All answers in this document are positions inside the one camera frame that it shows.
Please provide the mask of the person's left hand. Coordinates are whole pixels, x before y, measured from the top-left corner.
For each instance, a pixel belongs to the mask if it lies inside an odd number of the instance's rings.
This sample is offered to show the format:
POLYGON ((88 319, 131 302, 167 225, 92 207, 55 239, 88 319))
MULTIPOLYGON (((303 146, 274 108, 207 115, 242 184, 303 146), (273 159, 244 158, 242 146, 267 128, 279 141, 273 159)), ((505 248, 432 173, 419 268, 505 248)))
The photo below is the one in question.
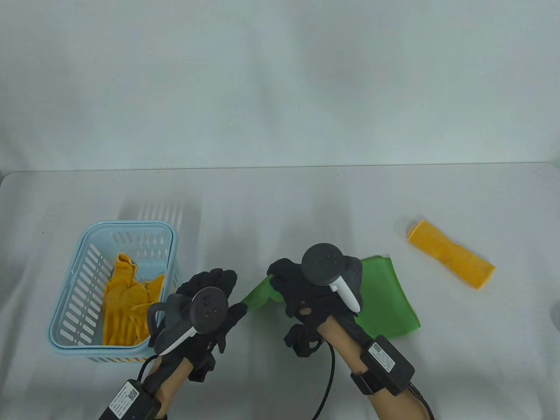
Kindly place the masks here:
POLYGON ((214 349, 225 352, 229 332, 248 312, 246 304, 228 301, 237 279, 232 270, 201 272, 149 307, 149 346, 158 358, 151 377, 170 376, 184 361, 192 364, 194 382, 214 370, 214 349))

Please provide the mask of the person's right hand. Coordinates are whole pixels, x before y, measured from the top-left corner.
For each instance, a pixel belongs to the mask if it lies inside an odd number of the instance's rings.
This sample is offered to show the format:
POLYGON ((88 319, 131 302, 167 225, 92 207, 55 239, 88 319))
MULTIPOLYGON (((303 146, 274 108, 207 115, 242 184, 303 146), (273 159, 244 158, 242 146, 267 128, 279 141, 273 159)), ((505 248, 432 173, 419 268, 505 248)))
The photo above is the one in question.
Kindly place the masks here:
POLYGON ((302 322, 303 340, 321 338, 334 344, 348 335, 362 348, 372 344, 373 338, 357 324, 356 314, 338 293, 308 281, 301 264, 282 258, 269 266, 267 274, 272 288, 284 298, 286 315, 302 322))

